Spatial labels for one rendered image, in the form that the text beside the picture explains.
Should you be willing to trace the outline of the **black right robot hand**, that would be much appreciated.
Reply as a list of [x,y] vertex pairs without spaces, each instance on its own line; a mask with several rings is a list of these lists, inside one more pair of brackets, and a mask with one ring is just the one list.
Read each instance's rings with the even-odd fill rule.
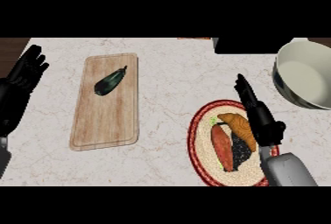
[[286,123],[277,121],[265,103],[258,100],[252,85],[241,74],[234,86],[247,112],[253,137],[261,146],[280,145],[284,140]]

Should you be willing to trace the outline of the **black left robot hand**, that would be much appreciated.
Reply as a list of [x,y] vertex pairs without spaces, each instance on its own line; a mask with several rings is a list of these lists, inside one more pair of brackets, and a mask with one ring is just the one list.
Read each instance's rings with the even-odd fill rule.
[[0,137],[7,137],[17,129],[48,67],[42,46],[32,45],[9,75],[0,78]]

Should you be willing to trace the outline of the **orange sweet potato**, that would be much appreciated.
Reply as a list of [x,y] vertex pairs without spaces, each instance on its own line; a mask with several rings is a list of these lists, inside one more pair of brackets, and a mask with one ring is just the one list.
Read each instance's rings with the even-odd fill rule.
[[218,117],[228,123],[233,133],[244,140],[252,152],[256,152],[258,142],[249,120],[240,114],[234,113],[219,114]]

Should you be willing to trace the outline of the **round red-rimmed woven placemat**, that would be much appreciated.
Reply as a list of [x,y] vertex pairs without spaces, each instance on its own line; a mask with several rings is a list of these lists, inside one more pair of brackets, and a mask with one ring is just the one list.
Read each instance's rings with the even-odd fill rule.
[[197,111],[188,129],[188,152],[194,169],[209,186],[270,186],[261,168],[259,151],[243,162],[237,171],[224,170],[213,148],[212,128],[224,120],[219,114],[234,113],[247,117],[244,105],[239,101],[209,102]]

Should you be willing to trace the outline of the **white bowl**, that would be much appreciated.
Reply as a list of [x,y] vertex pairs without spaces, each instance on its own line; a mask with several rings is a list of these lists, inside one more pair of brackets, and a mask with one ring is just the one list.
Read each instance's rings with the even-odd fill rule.
[[274,85],[296,106],[331,110],[331,48],[309,40],[286,44],[275,56]]

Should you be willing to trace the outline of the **red salmon fillet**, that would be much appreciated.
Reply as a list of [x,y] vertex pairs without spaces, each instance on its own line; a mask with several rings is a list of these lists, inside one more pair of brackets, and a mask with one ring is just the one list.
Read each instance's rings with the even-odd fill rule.
[[215,124],[212,126],[212,145],[222,163],[224,169],[231,172],[234,170],[234,152],[231,138],[228,137],[224,128]]

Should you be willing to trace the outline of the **dark green eggplant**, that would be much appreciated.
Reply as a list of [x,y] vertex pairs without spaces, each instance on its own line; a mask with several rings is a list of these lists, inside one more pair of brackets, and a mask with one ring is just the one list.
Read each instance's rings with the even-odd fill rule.
[[114,73],[111,73],[95,85],[95,94],[100,96],[106,96],[119,86],[125,75],[126,75],[128,68],[120,68]]

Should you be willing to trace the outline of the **wooden cutting board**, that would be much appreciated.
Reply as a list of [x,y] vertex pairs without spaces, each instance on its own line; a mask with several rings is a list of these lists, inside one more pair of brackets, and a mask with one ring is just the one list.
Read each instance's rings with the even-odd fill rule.
[[[140,139],[140,58],[135,52],[91,56],[77,95],[70,135],[73,151],[135,144]],[[125,78],[106,95],[95,93],[97,83],[126,67]]]

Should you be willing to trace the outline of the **black appliance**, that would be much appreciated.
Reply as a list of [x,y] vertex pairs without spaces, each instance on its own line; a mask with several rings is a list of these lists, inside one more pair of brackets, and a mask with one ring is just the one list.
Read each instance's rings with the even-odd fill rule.
[[213,38],[218,54],[274,54],[292,38]]

